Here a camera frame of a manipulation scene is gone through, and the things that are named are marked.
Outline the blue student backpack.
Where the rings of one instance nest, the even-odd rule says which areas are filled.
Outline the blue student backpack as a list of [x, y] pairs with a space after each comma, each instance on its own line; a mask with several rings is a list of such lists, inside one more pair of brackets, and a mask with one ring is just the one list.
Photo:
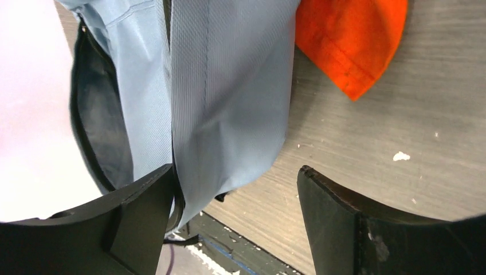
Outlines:
[[165, 164], [170, 231], [255, 181], [285, 141], [298, 1], [62, 1], [78, 20], [70, 112], [102, 194]]

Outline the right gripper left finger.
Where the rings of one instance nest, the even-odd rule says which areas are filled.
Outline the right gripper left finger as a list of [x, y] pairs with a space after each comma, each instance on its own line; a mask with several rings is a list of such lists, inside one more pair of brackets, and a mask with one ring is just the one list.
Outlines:
[[174, 196], [167, 164], [47, 219], [1, 224], [2, 274], [155, 274]]

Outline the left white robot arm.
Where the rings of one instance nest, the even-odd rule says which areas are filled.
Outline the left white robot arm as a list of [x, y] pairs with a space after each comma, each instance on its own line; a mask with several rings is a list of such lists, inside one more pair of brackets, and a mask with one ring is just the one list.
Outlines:
[[53, 1], [1, 2], [1, 221], [98, 198], [69, 115], [72, 54]]

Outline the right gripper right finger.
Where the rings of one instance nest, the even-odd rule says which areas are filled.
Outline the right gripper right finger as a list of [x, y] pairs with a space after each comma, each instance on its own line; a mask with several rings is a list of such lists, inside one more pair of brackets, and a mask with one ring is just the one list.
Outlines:
[[317, 274], [484, 274], [485, 216], [443, 221], [384, 205], [314, 168], [297, 176]]

